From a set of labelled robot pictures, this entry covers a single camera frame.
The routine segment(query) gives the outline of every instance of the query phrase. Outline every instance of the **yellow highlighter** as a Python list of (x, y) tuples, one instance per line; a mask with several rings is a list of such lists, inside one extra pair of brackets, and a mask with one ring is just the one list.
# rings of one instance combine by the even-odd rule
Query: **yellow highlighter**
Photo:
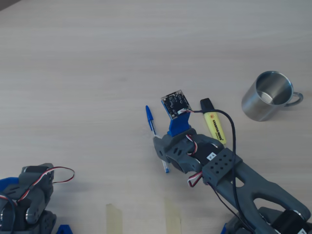
[(216, 112), (209, 112), (214, 109), (209, 98), (200, 100), (201, 109), (204, 111), (204, 118), (208, 125), (212, 138), (217, 139), (222, 144), (226, 144), (226, 138), (221, 127), (219, 117)]

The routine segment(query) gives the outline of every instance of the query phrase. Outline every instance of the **blue bracket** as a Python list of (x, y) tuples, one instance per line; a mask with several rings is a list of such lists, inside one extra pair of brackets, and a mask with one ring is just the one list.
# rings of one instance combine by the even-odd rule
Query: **blue bracket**
[(5, 179), (0, 179), (0, 192), (5, 190), (5, 188), (9, 184), (18, 184), (19, 183), (19, 178), (18, 177), (8, 177)]
[(73, 232), (70, 229), (69, 225), (60, 225), (57, 234), (73, 234)]
[(223, 229), (222, 229), (222, 231), (221, 231), (221, 234), (225, 234), (225, 232), (226, 232), (226, 224), (224, 224), (224, 227), (223, 227)]
[(189, 118), (191, 113), (185, 113), (180, 115), (178, 118), (174, 118), (170, 121), (168, 134), (172, 137), (189, 130)]

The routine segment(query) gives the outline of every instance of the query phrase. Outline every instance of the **circuit board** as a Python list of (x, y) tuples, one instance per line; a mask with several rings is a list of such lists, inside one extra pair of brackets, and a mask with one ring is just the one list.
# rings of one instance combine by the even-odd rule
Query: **circuit board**
[(162, 97), (161, 102), (171, 119), (175, 119), (180, 115), (186, 114), (186, 112), (183, 112), (183, 110), (191, 110), (191, 107), (186, 100), (182, 90)]

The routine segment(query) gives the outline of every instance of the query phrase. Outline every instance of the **black cable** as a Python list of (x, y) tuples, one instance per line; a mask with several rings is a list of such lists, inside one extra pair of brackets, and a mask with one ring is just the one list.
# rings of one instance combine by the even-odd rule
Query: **black cable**
[(8, 202), (10, 202), (10, 204), (11, 204), (11, 206), (12, 206), (13, 218), (12, 218), (11, 234), (13, 234), (13, 232), (14, 232), (15, 217), (16, 217), (16, 213), (15, 213), (15, 204), (14, 204), (14, 202), (12, 201), (12, 199), (8, 197), (7, 194), (5, 194), (5, 193), (3, 193), (3, 192), (0, 192), (0, 195), (4, 196), (4, 197), (8, 200)]
[[(194, 113), (205, 113), (204, 111), (192, 111)], [(239, 201), (238, 201), (238, 197), (237, 197), (237, 190), (236, 190), (236, 172), (235, 172), (235, 156), (236, 156), (236, 131), (235, 131), (235, 125), (234, 122), (232, 120), (232, 118), (224, 111), (221, 110), (216, 110), (216, 109), (212, 109), (209, 110), (208, 112), (218, 112), (221, 113), (223, 115), (225, 115), (226, 118), (228, 118), (228, 120), (231, 123), (231, 127), (232, 127), (232, 134), (233, 134), (233, 155), (232, 155), (232, 184), (233, 184), (233, 195), (234, 195), (234, 200), (235, 200), (235, 205), (237, 208), (237, 211), (239, 213), (239, 216), (241, 217), (241, 220), (243, 220), (244, 222), (242, 222), (243, 224), (245, 224), (249, 231), (251, 231), (253, 233), (253, 228), (251, 227), (250, 223), (248, 222), (248, 220), (245, 218), (244, 213), (242, 212), (240, 205), (239, 205)]]
[(212, 186), (211, 184), (209, 184), (209, 183), (207, 183), (207, 184), (213, 189), (214, 193), (215, 193), (216, 196), (219, 198), (219, 200), (222, 202), (222, 204), (223, 204), (226, 208), (228, 208), (228, 210), (229, 210), (232, 214), (234, 214), (235, 217), (238, 218), (238, 220), (239, 220), (239, 221), (244, 225), (244, 227), (248, 230), (249, 228), (247, 227), (247, 225), (243, 222), (243, 220), (241, 220), (241, 218), (240, 218), (237, 214), (235, 214), (235, 212), (234, 212), (233, 210), (231, 210), (230, 207), (228, 207), (227, 204), (225, 204), (225, 202), (220, 198), (219, 194), (218, 194), (217, 191), (213, 188), (213, 186)]

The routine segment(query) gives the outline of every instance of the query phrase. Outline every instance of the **black highlighter cap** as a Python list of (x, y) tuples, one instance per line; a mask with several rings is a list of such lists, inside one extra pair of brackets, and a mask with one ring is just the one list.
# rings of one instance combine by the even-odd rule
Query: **black highlighter cap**
[(210, 112), (211, 110), (215, 109), (209, 98), (200, 100), (200, 106), (201, 106), (201, 110), (204, 113)]

